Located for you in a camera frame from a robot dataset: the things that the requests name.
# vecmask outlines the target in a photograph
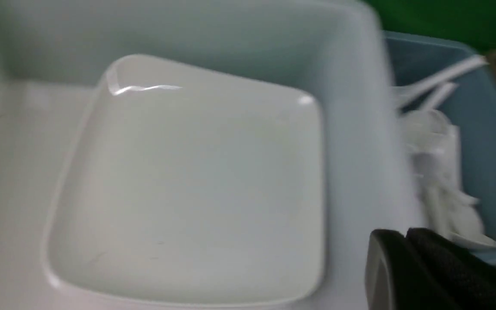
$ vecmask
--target square plate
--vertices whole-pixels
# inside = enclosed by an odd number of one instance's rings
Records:
[[[105,73],[61,174],[42,262],[58,288],[160,306],[268,306],[323,270],[319,104],[157,57]]]

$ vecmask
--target white surface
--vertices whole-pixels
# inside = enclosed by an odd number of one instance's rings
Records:
[[[135,55],[109,67],[88,111],[42,253],[53,285],[185,307],[269,306],[317,288],[313,97]]]

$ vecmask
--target white tray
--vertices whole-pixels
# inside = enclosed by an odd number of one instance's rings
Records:
[[[42,263],[60,289],[158,306],[269,306],[323,270],[321,114],[304,92],[129,56],[68,157]]]

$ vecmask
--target green background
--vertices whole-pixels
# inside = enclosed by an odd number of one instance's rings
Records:
[[[496,0],[366,0],[385,30],[496,49]]]

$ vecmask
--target white plastic utensil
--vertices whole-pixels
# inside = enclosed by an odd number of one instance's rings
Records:
[[[431,153],[414,154],[412,161],[418,184],[422,189],[431,186],[438,187],[464,205],[474,205],[479,202],[478,198],[465,194],[443,177],[441,163],[435,155]]]
[[[443,156],[447,147],[449,119],[438,110],[414,110],[401,118],[405,143],[410,153],[434,153]]]
[[[442,82],[447,82],[486,64],[487,61],[485,57],[474,55],[422,79],[419,82],[407,86],[394,87],[395,92],[397,93],[397,108],[403,108],[410,104],[418,96],[431,90],[434,86],[437,86]]]
[[[453,82],[442,83],[422,102],[419,110],[431,111],[437,109],[456,90],[459,85]]]
[[[443,206],[441,189],[434,185],[428,186],[425,189],[423,200],[425,206],[427,206],[434,231],[440,236],[449,238],[451,232],[449,227],[449,215],[447,214],[447,209]]]

